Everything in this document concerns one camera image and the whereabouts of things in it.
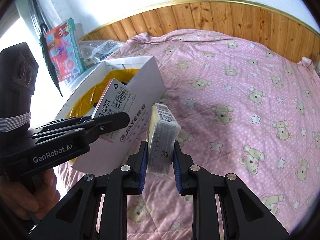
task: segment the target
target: finger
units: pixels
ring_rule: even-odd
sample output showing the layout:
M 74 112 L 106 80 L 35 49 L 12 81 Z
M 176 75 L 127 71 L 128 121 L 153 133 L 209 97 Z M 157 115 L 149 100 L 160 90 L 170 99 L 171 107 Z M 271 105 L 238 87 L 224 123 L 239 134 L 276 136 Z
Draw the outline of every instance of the finger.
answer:
M 44 218 L 45 215 L 48 214 L 48 212 L 55 206 L 55 204 L 58 203 L 59 200 L 60 200 L 60 193 L 58 190 L 56 190 L 53 201 L 51 201 L 51 203 L 49 203 L 46 207 L 39 209 L 36 212 L 36 217 L 40 220 Z
M 36 212 L 39 209 L 37 199 L 19 182 L 10 182 L 6 178 L 1 177 L 0 193 L 27 210 Z
M 57 177 L 54 175 L 52 186 L 42 184 L 41 188 L 34 194 L 36 200 L 39 202 L 39 207 L 43 208 L 54 200 L 57 185 Z
M 23 220 L 30 220 L 30 217 L 28 216 L 26 210 L 19 206 L 15 201 L 3 194 L 0 194 L 0 197 L 2 198 L 3 202 L 7 205 L 7 207 L 10 210 L 12 210 L 18 217 L 20 217 Z
M 42 173 L 42 180 L 44 184 L 46 184 L 49 187 L 52 187 L 54 177 L 55 177 L 55 174 L 54 174 L 53 168 Z

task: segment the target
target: pink blanket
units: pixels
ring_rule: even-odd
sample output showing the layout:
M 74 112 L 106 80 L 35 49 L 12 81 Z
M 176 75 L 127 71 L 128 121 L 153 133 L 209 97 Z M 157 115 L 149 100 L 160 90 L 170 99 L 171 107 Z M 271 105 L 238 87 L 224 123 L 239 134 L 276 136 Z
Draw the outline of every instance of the pink blanket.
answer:
M 143 33 L 111 58 L 144 55 L 157 60 L 182 151 L 211 173 L 237 174 L 291 231 L 320 185 L 320 79 L 311 60 L 295 64 L 259 43 L 197 30 Z M 145 138 L 144 130 L 131 153 Z M 68 164 L 60 174 L 68 189 L 83 176 Z M 191 239 L 192 202 L 178 195 L 173 171 L 147 174 L 143 194 L 128 197 L 128 238 Z

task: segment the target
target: metal screw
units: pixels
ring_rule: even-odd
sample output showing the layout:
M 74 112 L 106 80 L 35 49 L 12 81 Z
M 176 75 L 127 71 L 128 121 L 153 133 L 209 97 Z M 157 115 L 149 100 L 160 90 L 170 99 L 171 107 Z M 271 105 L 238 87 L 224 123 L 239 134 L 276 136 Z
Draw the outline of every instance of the metal screw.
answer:
M 199 171 L 200 170 L 200 167 L 198 165 L 191 165 L 190 166 L 190 170 L 192 171 Z
M 131 169 L 131 167 L 129 165 L 123 165 L 121 167 L 121 171 L 129 171 Z
M 93 175 L 92 174 L 86 174 L 86 175 L 84 175 L 83 179 L 86 180 L 86 181 L 90 181 L 90 180 L 93 179 Z
M 230 180 L 235 180 L 237 178 L 236 174 L 233 174 L 233 173 L 229 173 L 227 175 L 227 178 L 230 179 Z

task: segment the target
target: bed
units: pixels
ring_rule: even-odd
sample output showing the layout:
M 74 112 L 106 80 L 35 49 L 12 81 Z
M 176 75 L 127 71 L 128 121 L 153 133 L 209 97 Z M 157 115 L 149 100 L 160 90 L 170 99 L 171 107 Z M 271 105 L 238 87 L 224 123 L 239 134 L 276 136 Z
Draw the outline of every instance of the bed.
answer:
M 211 173 L 237 174 L 288 231 L 296 226 L 320 185 L 318 33 L 262 5 L 184 0 L 86 39 L 126 41 L 109 58 L 154 56 L 182 151 Z M 128 154 L 145 138 L 146 127 Z M 83 176 L 68 163 L 59 173 L 67 189 Z M 147 174 L 143 194 L 127 199 L 128 238 L 191 239 L 192 203 L 173 171 Z

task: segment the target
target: white box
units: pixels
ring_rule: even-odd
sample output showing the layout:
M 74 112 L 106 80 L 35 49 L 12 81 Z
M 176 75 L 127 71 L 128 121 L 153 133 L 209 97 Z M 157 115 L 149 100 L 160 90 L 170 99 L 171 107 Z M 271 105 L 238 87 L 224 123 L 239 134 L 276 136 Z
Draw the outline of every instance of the white box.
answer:
M 136 94 L 128 112 L 130 123 L 128 127 L 119 131 L 120 136 L 117 136 L 114 142 L 99 138 L 90 144 L 91 150 L 77 157 L 72 165 L 78 171 L 101 176 L 109 174 L 119 167 L 144 124 L 148 121 L 152 104 L 158 102 L 165 92 L 165 86 L 154 57 L 127 57 L 107 60 L 100 63 L 82 81 L 64 104 L 56 120 L 65 118 L 74 103 L 91 87 L 102 82 L 111 70 L 124 68 L 139 69 L 127 84 L 127 88 Z

